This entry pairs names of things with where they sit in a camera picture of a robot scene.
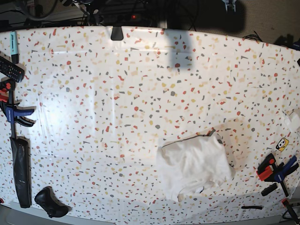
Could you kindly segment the white T-shirt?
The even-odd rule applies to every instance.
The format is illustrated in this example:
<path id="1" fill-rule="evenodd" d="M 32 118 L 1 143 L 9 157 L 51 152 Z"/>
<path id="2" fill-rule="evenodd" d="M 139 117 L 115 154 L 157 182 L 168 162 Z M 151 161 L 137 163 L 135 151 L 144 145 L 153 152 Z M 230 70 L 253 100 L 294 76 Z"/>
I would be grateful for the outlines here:
<path id="1" fill-rule="evenodd" d="M 215 131 L 160 146 L 156 165 L 165 198 L 178 203 L 187 195 L 219 187 L 235 175 Z"/>

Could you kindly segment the terrazzo pattern tablecloth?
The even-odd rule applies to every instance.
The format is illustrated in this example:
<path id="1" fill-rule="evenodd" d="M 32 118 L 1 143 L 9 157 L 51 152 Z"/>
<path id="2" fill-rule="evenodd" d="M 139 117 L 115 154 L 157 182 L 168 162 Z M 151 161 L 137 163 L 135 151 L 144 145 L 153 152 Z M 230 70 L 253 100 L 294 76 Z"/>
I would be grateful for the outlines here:
<path id="1" fill-rule="evenodd" d="M 116 225 L 209 224 L 282 215 L 284 192 L 267 196 L 257 166 L 300 154 L 285 119 L 300 107 L 300 53 L 203 32 L 62 27 L 17 33 L 24 79 L 19 107 L 33 107 L 29 143 L 31 201 L 51 186 L 70 215 Z M 160 146 L 212 131 L 223 140 L 232 180 L 181 202 L 167 200 Z M 0 116 L 0 196 L 19 203 L 11 128 Z M 281 138 L 289 144 L 276 150 Z"/>

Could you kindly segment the black table clip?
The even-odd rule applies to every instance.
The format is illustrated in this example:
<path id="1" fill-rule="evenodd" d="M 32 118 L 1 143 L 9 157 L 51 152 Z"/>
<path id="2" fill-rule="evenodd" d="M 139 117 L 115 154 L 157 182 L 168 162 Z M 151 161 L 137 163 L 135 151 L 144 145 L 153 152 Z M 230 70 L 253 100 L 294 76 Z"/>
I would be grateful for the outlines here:
<path id="1" fill-rule="evenodd" d="M 111 33 L 112 41 L 122 41 L 123 40 L 122 27 L 113 26 Z"/>

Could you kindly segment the blue right bar clamp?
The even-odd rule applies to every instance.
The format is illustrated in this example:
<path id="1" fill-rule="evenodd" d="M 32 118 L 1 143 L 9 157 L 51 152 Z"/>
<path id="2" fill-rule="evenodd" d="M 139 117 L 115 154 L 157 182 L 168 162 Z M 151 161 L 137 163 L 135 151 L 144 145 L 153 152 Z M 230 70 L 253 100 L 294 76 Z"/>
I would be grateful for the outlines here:
<path id="1" fill-rule="evenodd" d="M 276 183 L 281 185 L 285 194 L 285 199 L 281 202 L 296 225 L 300 224 L 300 219 L 287 199 L 289 193 L 285 185 L 285 178 L 295 172 L 298 167 L 299 164 L 297 163 L 297 157 L 295 155 L 292 156 L 286 164 L 281 163 L 280 165 L 277 165 L 274 155 L 270 153 L 261 162 L 256 171 L 256 174 L 261 181 L 273 183 L 262 191 L 262 196 L 266 196 L 274 191 L 277 188 Z"/>

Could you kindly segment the blue bar clamp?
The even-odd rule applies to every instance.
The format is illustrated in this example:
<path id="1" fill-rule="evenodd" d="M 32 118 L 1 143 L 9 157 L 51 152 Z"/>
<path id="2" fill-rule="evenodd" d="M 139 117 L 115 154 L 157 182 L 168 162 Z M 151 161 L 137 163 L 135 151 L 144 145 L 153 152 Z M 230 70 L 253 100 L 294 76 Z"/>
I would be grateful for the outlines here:
<path id="1" fill-rule="evenodd" d="M 15 81 L 12 79 L 6 79 L 0 82 L 0 109 L 7 118 L 8 123 L 11 125 L 11 136 L 16 139 L 15 124 L 18 123 L 24 127 L 32 127 L 35 122 L 27 119 L 25 116 L 32 115 L 35 109 L 17 107 L 19 103 L 15 103 L 15 86 Z"/>
<path id="2" fill-rule="evenodd" d="M 285 199 L 281 202 L 296 225 L 300 224 L 300 219 L 287 199 L 289 193 L 285 185 L 285 178 L 295 172 L 298 167 L 299 164 L 297 163 L 297 157 L 295 155 L 292 156 L 286 164 L 281 163 L 280 165 L 277 165 L 274 155 L 270 153 L 261 162 L 256 171 L 256 174 L 261 181 L 273 183 L 262 191 L 262 196 L 266 196 L 274 191 L 277 188 L 276 183 L 281 185 L 285 194 Z"/>

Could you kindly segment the black game controller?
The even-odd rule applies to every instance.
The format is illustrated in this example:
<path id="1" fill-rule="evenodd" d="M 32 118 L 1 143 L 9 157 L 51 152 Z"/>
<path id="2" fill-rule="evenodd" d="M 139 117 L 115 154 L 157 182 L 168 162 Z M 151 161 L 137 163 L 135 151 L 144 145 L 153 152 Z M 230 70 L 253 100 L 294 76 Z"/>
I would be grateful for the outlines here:
<path id="1" fill-rule="evenodd" d="M 46 211 L 50 218 L 61 218 L 71 211 L 69 206 L 56 198 L 51 186 L 47 186 L 39 191 L 34 200 L 36 204 Z"/>

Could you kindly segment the yellow cartoon sticker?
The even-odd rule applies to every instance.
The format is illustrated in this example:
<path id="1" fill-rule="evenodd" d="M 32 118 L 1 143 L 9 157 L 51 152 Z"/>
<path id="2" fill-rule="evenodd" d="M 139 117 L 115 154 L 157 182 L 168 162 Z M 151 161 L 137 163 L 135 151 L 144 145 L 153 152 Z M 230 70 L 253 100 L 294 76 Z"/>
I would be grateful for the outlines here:
<path id="1" fill-rule="evenodd" d="M 289 144 L 289 141 L 286 138 L 281 138 L 280 141 L 276 145 L 276 150 L 282 152 L 285 150 L 287 145 Z"/>

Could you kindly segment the blue left bar clamp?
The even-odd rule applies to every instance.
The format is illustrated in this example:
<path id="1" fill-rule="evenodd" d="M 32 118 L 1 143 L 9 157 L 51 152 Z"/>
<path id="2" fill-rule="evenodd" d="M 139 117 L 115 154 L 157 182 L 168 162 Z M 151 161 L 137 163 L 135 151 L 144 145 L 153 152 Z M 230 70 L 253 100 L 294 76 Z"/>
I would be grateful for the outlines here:
<path id="1" fill-rule="evenodd" d="M 24 127 L 32 127 L 35 122 L 27 119 L 25 116 L 32 115 L 35 109 L 17 107 L 19 103 L 15 103 L 15 86 L 15 81 L 12 79 L 6 79 L 0 82 L 0 109 L 7 118 L 8 123 L 11 125 L 11 136 L 16 139 L 15 124 L 18 123 Z"/>

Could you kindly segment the black remote control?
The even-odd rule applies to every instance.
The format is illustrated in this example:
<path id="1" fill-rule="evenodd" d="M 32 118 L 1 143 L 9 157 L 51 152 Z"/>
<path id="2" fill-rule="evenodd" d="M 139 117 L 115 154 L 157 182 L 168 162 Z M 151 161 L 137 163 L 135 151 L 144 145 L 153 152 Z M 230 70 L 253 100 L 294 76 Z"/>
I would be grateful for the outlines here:
<path id="1" fill-rule="evenodd" d="M 25 71 L 8 61 L 7 59 L 0 56 L 0 72 L 17 83 L 20 83 L 23 78 Z"/>

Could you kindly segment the teal highlighter pen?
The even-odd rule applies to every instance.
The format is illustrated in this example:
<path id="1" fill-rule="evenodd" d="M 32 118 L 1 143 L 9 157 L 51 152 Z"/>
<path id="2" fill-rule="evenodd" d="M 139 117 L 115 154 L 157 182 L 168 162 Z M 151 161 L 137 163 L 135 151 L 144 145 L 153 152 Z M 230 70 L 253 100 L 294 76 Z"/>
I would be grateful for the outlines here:
<path id="1" fill-rule="evenodd" d="M 10 32 L 10 53 L 11 59 L 14 64 L 19 63 L 19 52 L 18 52 L 18 42 L 16 31 Z"/>

